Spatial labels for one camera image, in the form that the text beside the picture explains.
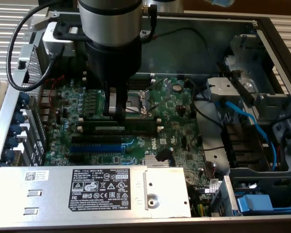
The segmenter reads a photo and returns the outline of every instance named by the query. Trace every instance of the blue cable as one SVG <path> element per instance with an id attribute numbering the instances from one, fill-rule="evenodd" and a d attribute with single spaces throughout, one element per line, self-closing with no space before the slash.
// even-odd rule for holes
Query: blue cable
<path id="1" fill-rule="evenodd" d="M 133 158 L 133 160 L 131 160 L 130 162 L 128 163 L 122 163 L 122 165 L 132 165 L 134 162 L 135 162 L 135 158 Z"/>
<path id="2" fill-rule="evenodd" d="M 240 109 L 239 107 L 237 107 L 235 104 L 231 103 L 230 101 L 225 102 L 226 106 L 230 107 L 231 109 L 233 109 L 235 112 L 247 116 L 249 118 L 252 119 L 252 121 L 254 122 L 257 131 L 261 134 L 261 136 L 266 140 L 267 143 L 270 143 L 272 145 L 272 149 L 273 149 L 273 155 L 274 155 L 274 164 L 273 164 L 273 171 L 275 170 L 275 166 L 277 163 L 277 155 L 276 155 L 276 150 L 275 147 L 273 145 L 272 142 L 270 142 L 270 140 L 268 139 L 267 134 L 263 131 L 263 129 L 258 125 L 258 123 L 256 122 L 254 116 L 250 113 L 246 113 L 244 112 L 242 109 Z"/>
<path id="3" fill-rule="evenodd" d="M 134 141 L 135 141 L 135 139 L 134 139 L 134 140 L 132 140 L 132 141 L 131 141 L 131 142 L 129 142 L 129 143 L 122 143 L 122 146 L 129 146 L 129 145 L 133 144 L 133 143 L 134 143 Z"/>

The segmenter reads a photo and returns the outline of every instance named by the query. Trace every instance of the green motherboard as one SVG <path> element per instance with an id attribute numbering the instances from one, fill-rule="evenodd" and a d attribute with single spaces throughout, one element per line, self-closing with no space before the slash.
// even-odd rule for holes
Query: green motherboard
<path id="1" fill-rule="evenodd" d="M 86 90 L 77 81 L 57 87 L 52 100 L 56 114 L 48 120 L 45 166 L 149 165 L 147 158 L 155 162 L 155 156 L 168 149 L 189 183 L 209 184 L 202 172 L 204 153 L 191 90 L 177 78 L 168 82 L 171 88 L 161 79 L 149 88 L 146 113 L 142 112 L 145 92 L 129 91 L 123 123 L 102 115 L 104 91 Z"/>

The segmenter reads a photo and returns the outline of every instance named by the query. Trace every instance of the capacitor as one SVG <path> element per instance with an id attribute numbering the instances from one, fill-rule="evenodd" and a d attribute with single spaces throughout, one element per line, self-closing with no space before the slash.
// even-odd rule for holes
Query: capacitor
<path id="1" fill-rule="evenodd" d="M 185 114 L 185 106 L 183 105 L 177 105 L 176 106 L 176 112 L 179 114 L 180 117 L 183 117 Z"/>
<path id="2" fill-rule="evenodd" d="M 190 118 L 196 118 L 196 109 L 194 108 L 194 104 L 191 103 L 190 104 L 190 114 L 189 114 Z"/>
<path id="3" fill-rule="evenodd" d="M 68 109 L 63 109 L 63 118 L 68 118 Z"/>
<path id="4" fill-rule="evenodd" d="M 196 143 L 196 145 L 197 145 L 198 147 L 200 147 L 202 144 L 203 144 L 203 136 L 202 136 L 202 134 L 200 133 L 199 135 L 197 135 L 197 143 Z"/>
<path id="5" fill-rule="evenodd" d="M 25 122 L 25 117 L 23 116 L 23 114 L 22 113 L 18 113 L 18 112 L 15 112 L 14 114 L 13 114 L 13 117 L 12 117 L 12 122 L 14 123 L 14 124 L 23 124 L 24 122 Z"/>
<path id="6" fill-rule="evenodd" d="M 186 145 L 187 145 L 187 139 L 186 139 L 186 136 L 183 136 L 183 137 L 181 138 L 181 147 L 182 147 L 183 149 L 186 149 Z"/>
<path id="7" fill-rule="evenodd" d="M 63 98 L 63 96 L 62 96 L 62 92 L 61 92 L 61 91 L 58 91 L 58 92 L 57 92 L 57 98 L 58 98 L 59 100 L 61 100 L 61 99 Z"/>
<path id="8" fill-rule="evenodd" d="M 11 166 L 11 165 L 7 163 L 0 163 L 0 167 L 3 167 L 3 166 Z"/>
<path id="9" fill-rule="evenodd" d="M 10 125 L 9 127 L 9 133 L 12 135 L 20 135 L 22 132 L 22 128 L 19 125 Z"/>
<path id="10" fill-rule="evenodd" d="M 23 104 L 29 104 L 29 102 L 30 102 L 30 96 L 25 92 L 20 92 L 17 103 L 20 105 L 23 105 Z"/>
<path id="11" fill-rule="evenodd" d="M 65 129 L 65 131 L 68 131 L 69 130 L 69 125 L 64 125 L 64 129 Z"/>
<path id="12" fill-rule="evenodd" d="M 69 100 L 63 100 L 63 106 L 67 106 L 67 105 L 69 105 Z"/>
<path id="13" fill-rule="evenodd" d="M 9 149 L 13 149 L 14 147 L 18 147 L 18 140 L 15 137 L 6 137 L 4 146 Z"/>
<path id="14" fill-rule="evenodd" d="M 5 161 L 14 161 L 15 154 L 13 150 L 4 150 L 2 155 Z"/>
<path id="15" fill-rule="evenodd" d="M 61 117 L 60 117 L 60 109 L 57 109 L 56 111 L 56 124 L 61 125 Z"/>
<path id="16" fill-rule="evenodd" d="M 201 177 L 204 174 L 204 169 L 202 167 L 199 167 L 197 169 L 198 175 Z"/>

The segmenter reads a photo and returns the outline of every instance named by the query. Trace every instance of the power supply label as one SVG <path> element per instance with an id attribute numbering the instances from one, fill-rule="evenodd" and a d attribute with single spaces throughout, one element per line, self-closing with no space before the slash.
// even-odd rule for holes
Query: power supply label
<path id="1" fill-rule="evenodd" d="M 74 169 L 69 209 L 130 210 L 129 169 Z"/>

